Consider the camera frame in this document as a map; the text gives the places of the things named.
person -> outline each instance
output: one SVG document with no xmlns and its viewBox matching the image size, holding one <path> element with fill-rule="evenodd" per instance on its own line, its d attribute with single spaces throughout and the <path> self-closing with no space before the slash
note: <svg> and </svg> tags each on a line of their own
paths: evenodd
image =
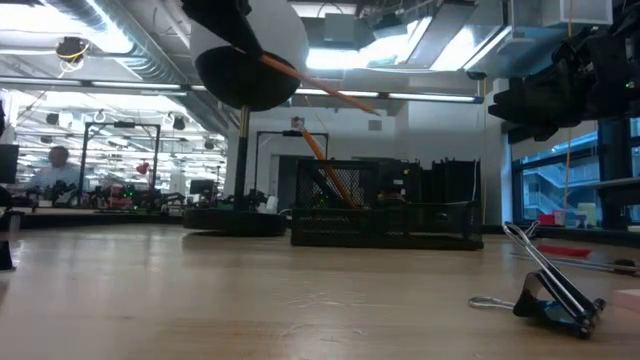
<svg viewBox="0 0 640 360">
<path fill-rule="evenodd" d="M 30 188 L 40 188 L 44 190 L 47 186 L 53 187 L 57 181 L 63 181 L 67 187 L 71 184 L 78 186 L 80 180 L 80 169 L 69 164 L 69 150 L 64 146 L 54 146 L 49 151 L 49 162 L 51 167 L 38 171 L 29 182 Z"/>
</svg>

table surface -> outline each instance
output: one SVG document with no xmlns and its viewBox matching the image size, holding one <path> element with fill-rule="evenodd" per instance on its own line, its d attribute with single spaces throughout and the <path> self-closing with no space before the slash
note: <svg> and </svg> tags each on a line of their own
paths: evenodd
<svg viewBox="0 0 640 360">
<path fill-rule="evenodd" d="M 502 237 L 484 251 L 447 252 L 292 248 L 163 225 L 21 235 L 18 271 L 0 274 L 8 360 L 628 360 L 640 350 L 640 314 L 628 310 L 607 308 L 584 341 L 469 308 L 476 295 L 515 300 L 535 269 Z M 590 297 L 640 288 L 638 278 L 566 274 Z"/>
</svg>

